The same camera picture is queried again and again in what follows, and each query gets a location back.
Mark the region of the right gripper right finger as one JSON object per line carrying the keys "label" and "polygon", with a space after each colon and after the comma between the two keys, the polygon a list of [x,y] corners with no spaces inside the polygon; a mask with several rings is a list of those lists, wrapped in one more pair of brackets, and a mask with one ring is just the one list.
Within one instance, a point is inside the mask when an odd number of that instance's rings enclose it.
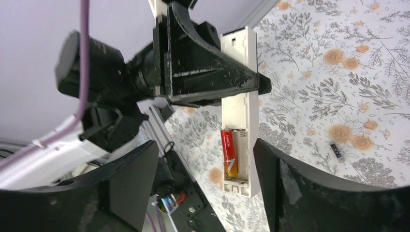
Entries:
{"label": "right gripper right finger", "polygon": [[379,188],[326,173],[257,139],[253,148],[273,232],[407,232],[410,188]]}

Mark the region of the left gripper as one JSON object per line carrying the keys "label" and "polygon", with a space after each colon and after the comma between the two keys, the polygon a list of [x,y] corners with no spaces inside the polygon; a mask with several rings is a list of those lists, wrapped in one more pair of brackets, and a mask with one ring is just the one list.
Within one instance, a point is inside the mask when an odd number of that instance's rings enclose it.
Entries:
{"label": "left gripper", "polygon": [[218,35],[192,21],[195,0],[152,0],[153,41],[127,64],[141,97],[165,97],[180,106],[219,104],[222,98],[267,94],[268,77],[258,72],[257,36],[249,27]]}

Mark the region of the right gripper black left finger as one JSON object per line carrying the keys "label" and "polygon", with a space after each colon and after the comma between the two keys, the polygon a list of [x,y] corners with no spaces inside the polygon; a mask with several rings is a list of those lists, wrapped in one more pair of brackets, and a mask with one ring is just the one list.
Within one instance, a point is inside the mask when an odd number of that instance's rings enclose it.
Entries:
{"label": "right gripper black left finger", "polygon": [[0,192],[3,232],[140,232],[159,148],[148,141],[55,186]]}

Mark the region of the white remote control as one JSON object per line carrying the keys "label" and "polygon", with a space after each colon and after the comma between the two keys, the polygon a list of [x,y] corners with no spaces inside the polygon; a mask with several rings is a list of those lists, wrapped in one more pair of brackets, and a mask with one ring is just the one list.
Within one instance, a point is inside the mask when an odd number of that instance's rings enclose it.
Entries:
{"label": "white remote control", "polygon": [[[257,69],[257,34],[245,26],[221,36],[221,50],[252,71]],[[259,137],[258,93],[247,92],[222,99],[222,129],[232,129],[238,160],[238,177],[229,180],[223,171],[223,192],[251,198],[260,192],[253,147]]]}

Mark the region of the red black battery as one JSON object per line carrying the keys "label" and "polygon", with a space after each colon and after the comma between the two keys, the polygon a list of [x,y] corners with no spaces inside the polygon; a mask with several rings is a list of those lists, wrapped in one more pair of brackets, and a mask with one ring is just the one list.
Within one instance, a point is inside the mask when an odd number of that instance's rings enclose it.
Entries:
{"label": "red black battery", "polygon": [[339,151],[337,145],[336,145],[335,143],[331,143],[331,144],[330,144],[330,147],[331,147],[331,149],[332,149],[334,155],[336,156],[337,160],[338,160],[340,163],[343,163],[343,162],[344,162],[344,158],[343,158],[342,154],[340,153],[340,151]]}

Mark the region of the red orange battery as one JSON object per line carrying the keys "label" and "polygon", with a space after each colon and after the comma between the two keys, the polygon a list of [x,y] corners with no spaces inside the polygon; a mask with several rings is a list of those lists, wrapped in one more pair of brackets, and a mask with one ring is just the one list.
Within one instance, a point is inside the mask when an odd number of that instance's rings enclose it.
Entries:
{"label": "red orange battery", "polygon": [[234,135],[232,129],[223,129],[220,131],[222,150],[223,150],[223,161],[224,161],[224,172],[229,180],[238,177],[238,160],[234,144]]}

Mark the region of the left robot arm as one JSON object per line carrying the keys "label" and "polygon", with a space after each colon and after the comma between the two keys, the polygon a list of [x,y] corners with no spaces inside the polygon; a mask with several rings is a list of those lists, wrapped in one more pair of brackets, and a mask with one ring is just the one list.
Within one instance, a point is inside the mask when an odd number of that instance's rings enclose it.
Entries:
{"label": "left robot arm", "polygon": [[163,97],[184,107],[218,106],[243,93],[271,91],[251,63],[256,35],[248,27],[218,35],[191,20],[194,0],[152,0],[153,41],[125,62],[122,53],[88,33],[89,2],[81,29],[72,31],[55,67],[58,91],[80,100],[76,113],[47,136],[0,162],[2,189],[49,185],[82,163],[133,140],[148,120],[138,102]]}

